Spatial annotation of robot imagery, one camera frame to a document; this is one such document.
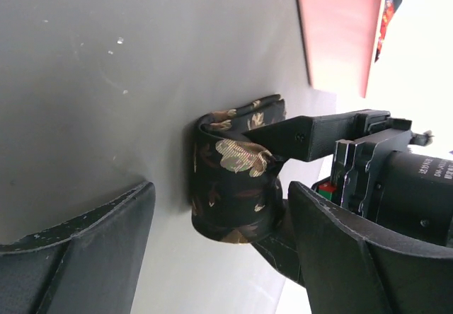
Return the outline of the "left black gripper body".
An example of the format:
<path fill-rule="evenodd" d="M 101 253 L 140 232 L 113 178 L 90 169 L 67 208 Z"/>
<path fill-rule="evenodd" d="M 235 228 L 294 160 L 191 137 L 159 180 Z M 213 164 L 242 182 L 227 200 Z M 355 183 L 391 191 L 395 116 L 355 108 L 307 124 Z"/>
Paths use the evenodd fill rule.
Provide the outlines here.
<path fill-rule="evenodd" d="M 452 161 L 413 153 L 432 132 L 389 115 L 359 115 L 336 141 L 329 177 L 312 189 L 330 202 L 397 233 L 452 246 Z"/>

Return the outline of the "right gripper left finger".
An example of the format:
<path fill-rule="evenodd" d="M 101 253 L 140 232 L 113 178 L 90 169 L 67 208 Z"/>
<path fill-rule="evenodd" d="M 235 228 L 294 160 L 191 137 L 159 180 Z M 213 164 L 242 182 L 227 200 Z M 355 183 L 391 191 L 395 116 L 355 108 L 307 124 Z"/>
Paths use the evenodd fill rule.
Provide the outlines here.
<path fill-rule="evenodd" d="M 1 312 L 130 313 L 154 206 L 155 187 L 143 182 L 1 245 Z"/>

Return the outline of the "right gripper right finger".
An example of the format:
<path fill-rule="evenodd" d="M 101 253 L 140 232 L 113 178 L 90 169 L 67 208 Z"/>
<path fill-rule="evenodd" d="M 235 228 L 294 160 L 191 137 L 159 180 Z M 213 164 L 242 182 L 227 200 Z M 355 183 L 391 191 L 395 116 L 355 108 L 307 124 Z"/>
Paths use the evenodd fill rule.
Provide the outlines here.
<path fill-rule="evenodd" d="M 312 313 L 452 312 L 452 249 L 379 226 L 297 181 L 288 205 Z"/>

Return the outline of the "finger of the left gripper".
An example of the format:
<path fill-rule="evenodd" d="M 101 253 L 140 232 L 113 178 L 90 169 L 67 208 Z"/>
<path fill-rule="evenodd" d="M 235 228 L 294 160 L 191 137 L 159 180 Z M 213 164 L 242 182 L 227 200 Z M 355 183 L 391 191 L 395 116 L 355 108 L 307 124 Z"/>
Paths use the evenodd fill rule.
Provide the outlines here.
<path fill-rule="evenodd" d="M 284 216 L 276 229 L 252 246 L 278 273 L 305 287 L 287 200 L 283 201 L 283 206 Z"/>
<path fill-rule="evenodd" d="M 352 141 L 386 129 L 390 116 L 384 110 L 298 116 L 249 130 L 244 136 L 274 156 L 311 162 L 333 154 L 339 140 Z"/>

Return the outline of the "black gold floral tie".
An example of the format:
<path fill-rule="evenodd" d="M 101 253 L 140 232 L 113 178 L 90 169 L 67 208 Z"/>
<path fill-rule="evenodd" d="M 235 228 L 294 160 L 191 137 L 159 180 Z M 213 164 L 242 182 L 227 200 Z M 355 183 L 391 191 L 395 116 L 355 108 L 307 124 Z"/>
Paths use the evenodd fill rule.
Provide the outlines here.
<path fill-rule="evenodd" d="M 254 243 L 280 224 L 285 206 L 278 175 L 285 160 L 246 132 L 284 119 L 284 99 L 269 95 L 196 121 L 189 189 L 198 233 L 224 243 Z"/>

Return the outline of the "pink divided organizer box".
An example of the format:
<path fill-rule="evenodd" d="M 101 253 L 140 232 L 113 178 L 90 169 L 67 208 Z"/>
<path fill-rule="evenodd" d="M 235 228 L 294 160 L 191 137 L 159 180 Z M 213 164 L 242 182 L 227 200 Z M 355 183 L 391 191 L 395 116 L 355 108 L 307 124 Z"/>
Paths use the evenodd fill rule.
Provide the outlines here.
<path fill-rule="evenodd" d="M 365 97 L 384 0 L 298 0 L 312 88 Z"/>

